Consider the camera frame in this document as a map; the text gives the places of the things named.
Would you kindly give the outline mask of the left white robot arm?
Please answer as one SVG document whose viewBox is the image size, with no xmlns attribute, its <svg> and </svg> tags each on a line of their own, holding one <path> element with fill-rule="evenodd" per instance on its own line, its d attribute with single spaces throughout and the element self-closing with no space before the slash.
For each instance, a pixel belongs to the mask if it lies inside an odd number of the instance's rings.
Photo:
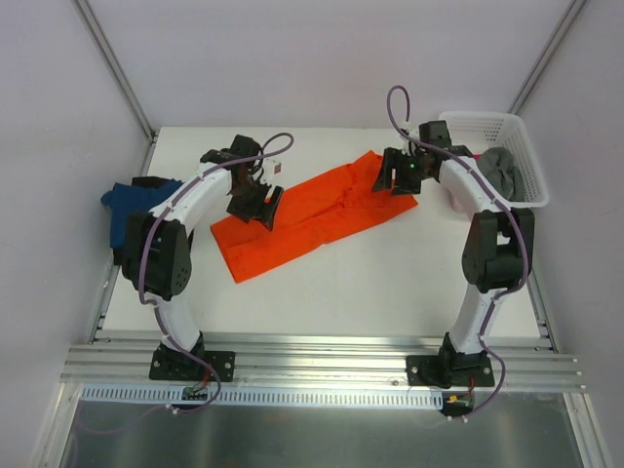
<svg viewBox="0 0 624 468">
<path fill-rule="evenodd" d="M 180 188 L 147 211 L 135 211 L 126 221 L 121 269 L 132 282 L 141 304 L 154 309 L 162 333 L 161 344 L 174 351 L 172 368 L 183 378 L 198 376 L 204 354 L 195 349 L 202 333 L 185 292 L 192 274 L 189 239 L 201 218 L 221 199 L 226 212 L 244 223 L 259 223 L 272 231 L 284 189 L 266 181 L 263 161 L 288 151 L 292 134 L 275 151 L 248 136 L 236 135 L 229 147 L 211 149 Z"/>
</svg>

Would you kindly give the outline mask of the orange t shirt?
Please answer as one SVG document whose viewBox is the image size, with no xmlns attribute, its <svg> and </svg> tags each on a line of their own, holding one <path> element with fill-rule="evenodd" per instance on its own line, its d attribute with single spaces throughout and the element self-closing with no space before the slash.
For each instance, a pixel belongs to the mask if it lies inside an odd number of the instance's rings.
<svg viewBox="0 0 624 468">
<path fill-rule="evenodd" d="M 269 231 L 229 216 L 211 226 L 222 257 L 242 283 L 418 206 L 411 195 L 371 190 L 381 156 L 369 151 L 285 191 Z"/>
</svg>

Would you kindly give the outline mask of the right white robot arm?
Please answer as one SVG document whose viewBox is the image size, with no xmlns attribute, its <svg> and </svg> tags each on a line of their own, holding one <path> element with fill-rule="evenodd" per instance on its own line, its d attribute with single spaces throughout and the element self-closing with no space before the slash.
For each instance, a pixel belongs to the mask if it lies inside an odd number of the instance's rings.
<svg viewBox="0 0 624 468">
<path fill-rule="evenodd" d="M 488 336 L 502 304 L 527 281 L 535 216 L 529 204 L 504 195 L 488 179 L 480 157 L 452 142 L 446 121 L 394 128 L 404 145 L 384 150 L 372 191 L 407 198 L 418 194 L 424 182 L 434 180 L 459 202 L 470 220 L 461 255 L 467 289 L 436 362 L 438 377 L 455 385 L 488 358 Z"/>
</svg>

